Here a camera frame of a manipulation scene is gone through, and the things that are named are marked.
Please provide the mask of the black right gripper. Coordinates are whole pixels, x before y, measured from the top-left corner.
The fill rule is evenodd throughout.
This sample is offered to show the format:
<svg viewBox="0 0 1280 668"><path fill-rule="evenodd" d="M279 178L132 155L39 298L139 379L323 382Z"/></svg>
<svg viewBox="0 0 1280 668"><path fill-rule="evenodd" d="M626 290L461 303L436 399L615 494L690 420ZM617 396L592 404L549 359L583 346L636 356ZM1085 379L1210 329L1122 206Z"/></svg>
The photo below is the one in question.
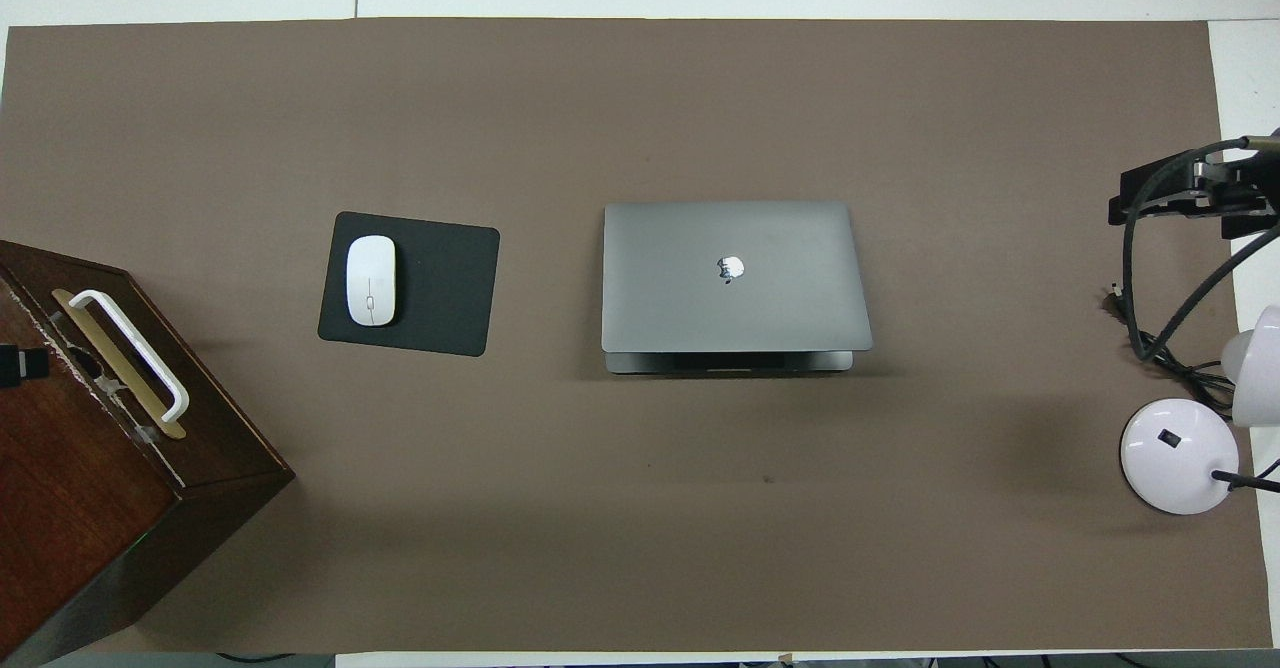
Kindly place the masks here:
<svg viewBox="0 0 1280 668"><path fill-rule="evenodd" d="M1108 225L1123 227L1135 212L1135 220L1217 218L1220 235L1228 241L1275 229L1279 136L1245 136L1244 148L1253 156L1211 163L1184 152L1123 171L1119 195L1108 200ZM1138 195L1149 182L1153 188L1139 203Z"/></svg>

